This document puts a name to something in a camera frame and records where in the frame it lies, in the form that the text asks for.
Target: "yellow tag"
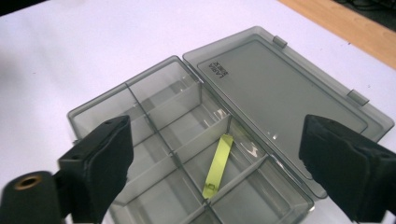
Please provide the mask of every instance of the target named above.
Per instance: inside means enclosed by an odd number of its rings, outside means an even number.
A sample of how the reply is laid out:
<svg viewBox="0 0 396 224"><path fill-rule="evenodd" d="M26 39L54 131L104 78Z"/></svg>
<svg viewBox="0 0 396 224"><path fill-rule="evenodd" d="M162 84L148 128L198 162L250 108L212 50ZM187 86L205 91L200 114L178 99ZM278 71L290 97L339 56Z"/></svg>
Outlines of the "yellow tag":
<svg viewBox="0 0 396 224"><path fill-rule="evenodd" d="M219 140L218 148L216 149L215 157L210 165L209 173L207 174L204 191L202 195L206 199L213 197L220 186L221 177L224 172L225 164L230 154L231 146L233 145L233 137L224 134Z"/></svg>

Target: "white surface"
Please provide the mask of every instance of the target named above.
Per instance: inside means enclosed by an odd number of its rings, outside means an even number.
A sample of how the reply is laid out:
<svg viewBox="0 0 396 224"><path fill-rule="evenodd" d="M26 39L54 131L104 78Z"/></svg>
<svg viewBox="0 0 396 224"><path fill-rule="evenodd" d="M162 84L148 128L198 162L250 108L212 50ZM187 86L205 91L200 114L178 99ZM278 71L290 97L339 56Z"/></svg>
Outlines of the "white surface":
<svg viewBox="0 0 396 224"><path fill-rule="evenodd" d="M396 120L396 71L275 0L53 0L0 17L0 187L58 170L66 113L171 55L260 25ZM396 129L381 141L396 150ZM387 215L384 223L392 223ZM349 223L329 199L304 223Z"/></svg>

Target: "smoky gray plastic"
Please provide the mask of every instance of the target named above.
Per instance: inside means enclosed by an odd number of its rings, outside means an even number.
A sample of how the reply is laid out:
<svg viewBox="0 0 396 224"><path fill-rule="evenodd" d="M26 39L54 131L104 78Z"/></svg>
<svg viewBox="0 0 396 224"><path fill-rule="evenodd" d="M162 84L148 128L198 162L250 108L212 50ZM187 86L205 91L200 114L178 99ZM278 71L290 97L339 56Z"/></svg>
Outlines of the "smoky gray plastic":
<svg viewBox="0 0 396 224"><path fill-rule="evenodd" d="M307 114L334 119L378 141L394 122L293 51L279 36L253 27L183 55L185 63L227 109L297 174L313 196L326 191L298 152Z"/></svg>
<svg viewBox="0 0 396 224"><path fill-rule="evenodd" d="M84 136L95 122L122 114L132 116L134 162L110 206L115 223L296 223L313 209L312 199L268 153L270 146L256 141L177 57L69 118ZM205 200L205 179L225 133L234 142L219 193Z"/></svg>

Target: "wooden surface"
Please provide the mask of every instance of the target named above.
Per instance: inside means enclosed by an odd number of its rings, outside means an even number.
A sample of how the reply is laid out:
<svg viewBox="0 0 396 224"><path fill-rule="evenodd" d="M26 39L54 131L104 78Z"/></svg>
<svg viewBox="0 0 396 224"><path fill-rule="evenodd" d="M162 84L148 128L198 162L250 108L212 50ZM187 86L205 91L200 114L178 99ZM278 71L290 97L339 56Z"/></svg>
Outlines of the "wooden surface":
<svg viewBox="0 0 396 224"><path fill-rule="evenodd" d="M332 0L279 0L396 69L396 33Z"/></svg>

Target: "box lid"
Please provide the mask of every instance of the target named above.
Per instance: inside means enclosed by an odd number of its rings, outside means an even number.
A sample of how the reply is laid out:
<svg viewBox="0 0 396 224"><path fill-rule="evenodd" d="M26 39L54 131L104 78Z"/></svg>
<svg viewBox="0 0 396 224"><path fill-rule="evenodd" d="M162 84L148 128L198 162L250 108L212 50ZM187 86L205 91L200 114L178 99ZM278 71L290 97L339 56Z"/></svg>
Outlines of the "box lid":
<svg viewBox="0 0 396 224"><path fill-rule="evenodd" d="M298 157L307 114L337 120L374 141L394 125L368 99L348 90L261 27L190 51L183 58L318 198L326 197L326 191Z"/></svg>

